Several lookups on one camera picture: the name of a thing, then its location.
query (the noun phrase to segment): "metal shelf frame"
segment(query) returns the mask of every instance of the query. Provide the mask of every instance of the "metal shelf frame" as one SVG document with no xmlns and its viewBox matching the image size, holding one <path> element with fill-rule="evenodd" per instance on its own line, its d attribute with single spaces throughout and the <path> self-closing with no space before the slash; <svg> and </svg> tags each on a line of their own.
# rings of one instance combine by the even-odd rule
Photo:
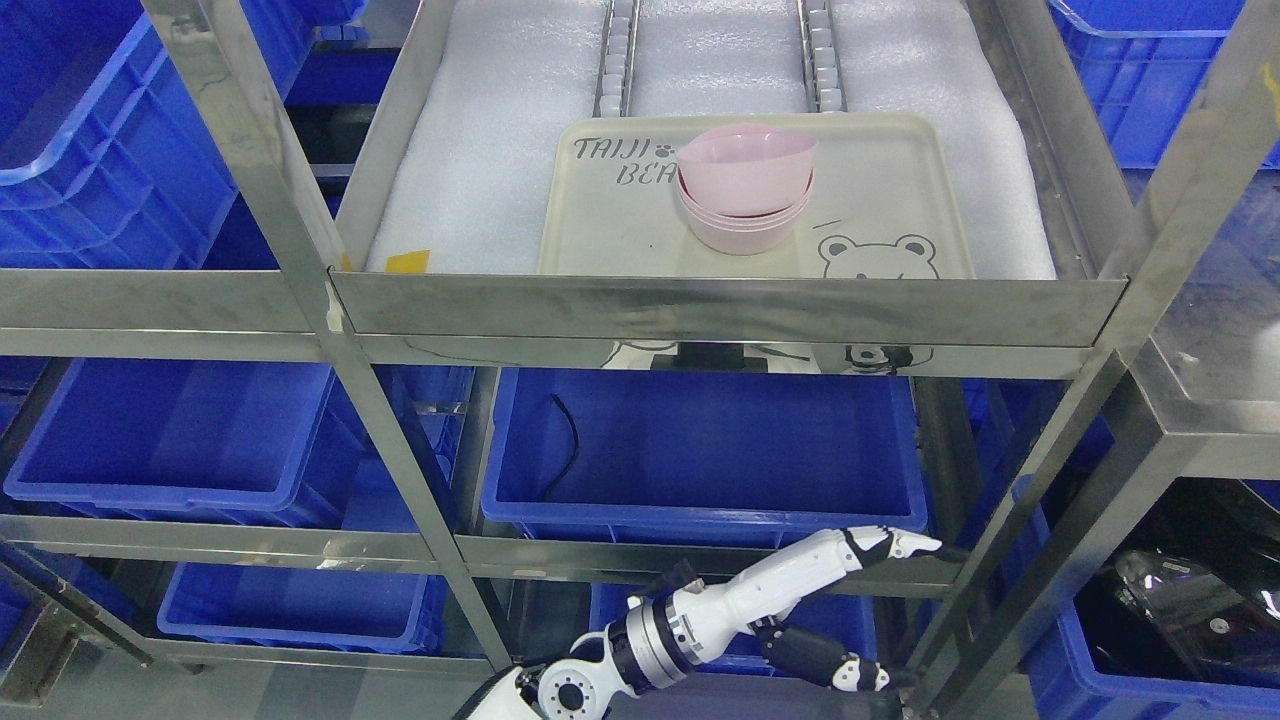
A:
<svg viewBox="0 0 1280 720">
<path fill-rule="evenodd" d="M 383 395 L 375 364 L 598 368 L 620 340 L 804 342 L 819 356 L 841 356 L 850 343 L 928 345 L 934 360 L 910 369 L 928 375 L 916 379 L 922 418 L 954 414 L 940 378 L 1070 380 L 1019 471 L 1032 478 L 1028 491 L 1016 501 L 1006 496 L 993 516 L 983 519 L 986 532 L 961 568 L 911 561 L 863 573 L 838 587 L 847 593 L 942 598 L 941 612 L 911 659 L 925 683 L 911 696 L 909 710 L 946 717 L 972 714 L 1027 641 L 1047 625 L 1056 600 L 1069 597 L 1064 593 L 1079 580 L 1079 569 L 1101 562 L 1107 544 L 1119 542 L 1121 529 L 1158 497 L 1155 489 L 1164 486 L 1148 483 L 1148 477 L 1208 470 L 1217 461 L 1224 464 L 1212 465 L 1217 470 L 1211 474 L 1231 473 L 1238 468 L 1230 464 L 1231 450 L 1271 448 L 1280 436 L 1274 423 L 1249 425 L 1247 433 L 1176 425 L 1171 418 L 1184 418 L 1179 413 L 1189 413 L 1185 407 L 1148 413 L 1147 421 L 1130 418 L 1142 413 L 1125 415 L 1129 424 L 1121 423 L 1120 433 L 1125 443 L 1117 446 L 1123 451 L 1107 461 L 1124 471 L 1096 475 L 1073 506 L 1071 521 L 1060 524 L 1037 561 L 1043 571 L 1033 571 L 997 609 L 995 629 L 968 642 L 968 610 L 1088 423 L 1108 398 L 1111 406 L 1140 406 L 1139 401 L 1151 406 L 1149 395 L 1134 389 L 1142 373 L 1155 372 L 1147 368 L 1151 351 L 1143 350 L 1144 343 L 1280 135 L 1280 99 L 1267 72 L 1280 68 L 1280 0 L 1248 3 L 1137 205 L 1044 4 L 968 0 L 968 5 L 1027 137 L 1057 281 L 355 272 L 364 266 L 443 56 L 453 4 L 421 3 L 333 220 L 239 4 L 143 0 L 282 269 L 0 269 L 0 348 L 59 357 L 329 363 L 420 533 L 4 515 L 0 537 L 19 555 L 35 547 L 124 559 L 438 573 L 449 582 L 484 660 L 165 641 L 138 634 L 91 601 L 86 610 L 77 605 L 82 597 L 63 602 L 147 661 L 297 662 L 479 679 L 513 657 L 494 579 L 632 582 L 681 557 L 709 578 L 721 578 L 764 551 L 492 537 L 493 529 L 479 518 L 477 497 L 498 379 L 493 370 L 477 375 L 468 405 L 454 473 L 466 532 L 456 534 L 428 491 L 421 459 Z M 823 364 L 824 372 L 837 369 Z M 931 441 L 947 434 L 946 421 L 931 424 L 936 428 L 924 438 L 925 452 Z M 960 484 L 974 482 L 954 452 L 932 452 L 941 475 Z M 1251 471 L 1280 477 L 1274 468 Z M 948 497 L 972 491 L 961 488 Z M 956 511 L 948 507 L 946 514 Z M 1085 533 L 1094 527 L 1105 532 Z M 943 662 L 952 643 L 960 660 Z"/>
</svg>

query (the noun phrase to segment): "yellow tape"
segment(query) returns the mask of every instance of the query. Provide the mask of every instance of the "yellow tape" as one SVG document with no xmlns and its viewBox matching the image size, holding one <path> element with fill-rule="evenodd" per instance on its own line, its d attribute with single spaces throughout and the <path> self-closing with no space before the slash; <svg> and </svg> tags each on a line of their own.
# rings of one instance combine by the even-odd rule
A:
<svg viewBox="0 0 1280 720">
<path fill-rule="evenodd" d="M 387 259 L 388 273 L 425 273 L 426 261 L 430 259 L 430 250 L 419 250 L 403 255 L 392 255 Z"/>
<path fill-rule="evenodd" d="M 1276 82 L 1276 76 L 1271 73 L 1271 63 L 1262 65 L 1261 72 L 1262 85 L 1271 91 L 1271 100 L 1276 106 L 1276 127 L 1280 127 L 1280 82 Z"/>
</svg>

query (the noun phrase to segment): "robotic hand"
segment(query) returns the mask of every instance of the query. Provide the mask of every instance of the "robotic hand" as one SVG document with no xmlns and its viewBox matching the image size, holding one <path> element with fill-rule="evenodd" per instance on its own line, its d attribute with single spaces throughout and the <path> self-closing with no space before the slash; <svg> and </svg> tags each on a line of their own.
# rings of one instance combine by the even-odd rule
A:
<svg viewBox="0 0 1280 720">
<path fill-rule="evenodd" d="M 788 626 L 786 618 L 801 600 L 849 573 L 888 559 L 948 552 L 940 541 L 895 528 L 818 530 L 723 584 L 707 585 L 691 573 L 668 578 L 675 592 L 630 597 L 625 619 L 580 637 L 566 659 L 499 673 L 453 720 L 600 720 L 614 694 L 669 688 L 723 655 L 737 633 L 759 637 L 774 667 L 818 685 L 891 689 L 895 678 L 878 662 Z"/>
</svg>

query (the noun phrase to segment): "pink bowl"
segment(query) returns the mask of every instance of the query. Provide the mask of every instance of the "pink bowl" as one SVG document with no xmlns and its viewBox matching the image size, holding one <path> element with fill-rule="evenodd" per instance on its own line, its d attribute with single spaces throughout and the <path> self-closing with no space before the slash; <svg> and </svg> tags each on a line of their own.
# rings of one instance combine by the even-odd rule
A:
<svg viewBox="0 0 1280 720">
<path fill-rule="evenodd" d="M 750 123 L 710 129 L 676 151 L 691 197 L 719 215 L 750 217 L 795 205 L 813 176 L 818 141 Z"/>
<path fill-rule="evenodd" d="M 810 182 L 808 186 L 805 186 L 804 195 L 800 197 L 800 200 L 797 200 L 788 208 L 783 208 L 777 213 L 767 213 L 763 215 L 748 215 L 748 217 L 722 215 L 719 213 L 713 213 L 712 210 L 707 209 L 696 200 L 694 200 L 694 197 L 689 193 L 689 187 L 685 183 L 685 178 L 678 173 L 678 170 L 676 177 L 680 181 L 678 182 L 680 201 L 684 204 L 685 210 L 691 215 L 696 215 L 704 222 L 723 227 L 726 229 L 746 231 L 746 229 L 769 227 L 780 222 L 788 220 L 792 217 L 800 214 L 800 210 L 803 210 L 804 206 L 808 205 L 809 197 L 813 195 L 813 177 L 810 176 Z"/>
<path fill-rule="evenodd" d="M 707 213 L 684 188 L 680 200 L 689 228 L 703 245 L 727 255 L 756 255 L 794 237 L 795 220 L 809 204 L 810 196 L 810 192 L 805 192 L 791 208 L 748 220 Z"/>
</svg>

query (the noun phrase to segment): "bear cartoon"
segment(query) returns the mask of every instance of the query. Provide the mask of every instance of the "bear cartoon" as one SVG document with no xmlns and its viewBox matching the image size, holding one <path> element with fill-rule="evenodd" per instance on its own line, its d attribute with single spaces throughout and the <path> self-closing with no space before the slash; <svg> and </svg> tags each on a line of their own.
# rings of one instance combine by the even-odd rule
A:
<svg viewBox="0 0 1280 720">
<path fill-rule="evenodd" d="M 827 261 L 824 278 L 936 279 L 936 254 L 933 242 L 919 234 L 904 234 L 891 243 L 859 243 L 832 234 L 818 243 L 818 255 Z"/>
<path fill-rule="evenodd" d="M 895 242 L 858 243 L 847 236 L 827 236 L 818 243 L 818 255 L 827 261 L 824 278 L 936 279 L 933 242 L 919 234 L 904 234 Z M 899 370 L 923 365 L 933 359 L 931 347 L 847 345 L 846 375 L 896 375 Z"/>
</svg>

